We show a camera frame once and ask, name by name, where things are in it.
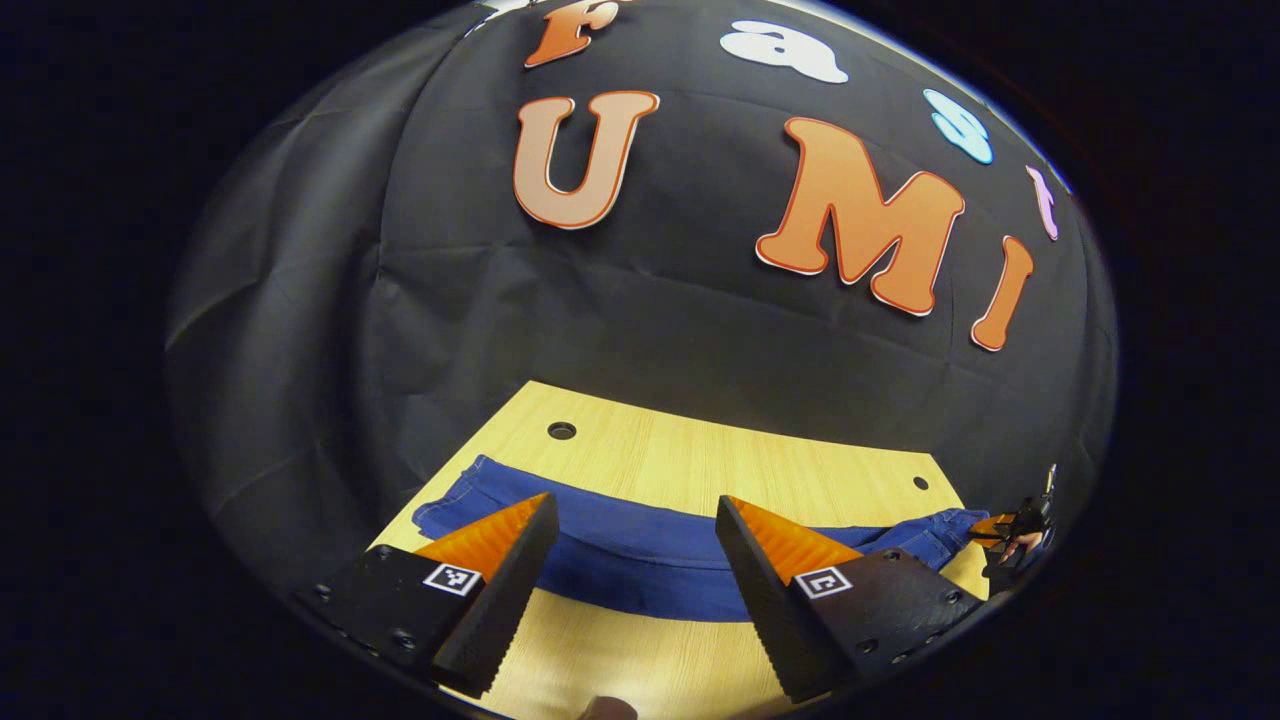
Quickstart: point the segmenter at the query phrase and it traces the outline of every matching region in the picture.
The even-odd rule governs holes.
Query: white letter
[[[733,29],[740,32],[721,38],[721,47],[731,55],[765,65],[795,68],[822,82],[849,82],[849,76],[836,67],[836,54],[831,47],[803,32],[756,20],[737,20]],[[781,40],[773,37],[776,35],[782,36]]]

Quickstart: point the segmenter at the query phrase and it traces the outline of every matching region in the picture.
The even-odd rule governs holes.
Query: letter m
[[[787,135],[800,143],[800,168],[778,231],[755,243],[769,265],[814,275],[827,268],[822,232],[835,219],[840,279],[854,284],[893,250],[872,293],[913,315],[933,310],[933,283],[964,197],[946,181],[920,172],[884,200],[867,147],[836,126],[792,118]]]

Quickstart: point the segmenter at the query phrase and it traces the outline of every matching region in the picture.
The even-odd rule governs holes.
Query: orange letter
[[[1005,272],[1000,275],[1000,284],[996,286],[996,296],[991,299],[987,314],[973,324],[973,341],[983,350],[992,352],[1005,346],[1009,331],[1009,320],[1014,316],[1014,307],[1018,307],[1018,299],[1023,295],[1023,286],[1027,278],[1032,277],[1036,264],[1032,256],[1018,242],[1016,237],[1005,236]]]
[[[516,200],[526,213],[567,231],[600,222],[613,208],[622,173],[631,154],[631,138],[640,118],[658,109],[652,92],[605,92],[588,105],[596,117],[595,140],[586,177],[573,192],[552,186],[552,147],[561,120],[573,114],[568,97],[534,100],[520,109],[520,143],[516,146]]]
[[[600,6],[593,10],[589,9],[591,5]],[[525,60],[525,67],[535,68],[586,50],[591,38],[582,37],[582,27],[590,26],[591,29],[600,29],[612,23],[616,17],[618,17],[618,4],[602,4],[600,0],[582,0],[547,13],[543,18],[548,23],[547,32],[543,33],[543,44]]]
[[[933,310],[933,282],[964,197],[932,173],[915,173],[888,201],[863,141],[849,131],[791,118],[787,135],[800,143],[800,169],[778,232],[762,237],[755,254],[769,265],[804,275],[827,266],[822,231],[835,215],[840,279],[852,284],[893,245],[888,269],[872,278],[872,295],[913,315]]]

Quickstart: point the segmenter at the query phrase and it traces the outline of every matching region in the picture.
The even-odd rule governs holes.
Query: finger
[[[1018,542],[1027,546],[1027,552],[1036,550],[1044,542],[1044,533],[1030,533],[1018,538]]]

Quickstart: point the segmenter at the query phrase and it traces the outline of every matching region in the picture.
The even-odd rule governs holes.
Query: screw
[[[392,630],[392,638],[396,639],[396,643],[401,646],[401,650],[403,650],[404,652],[410,652],[415,647],[417,647],[417,641],[408,630],[396,628],[394,630]]]

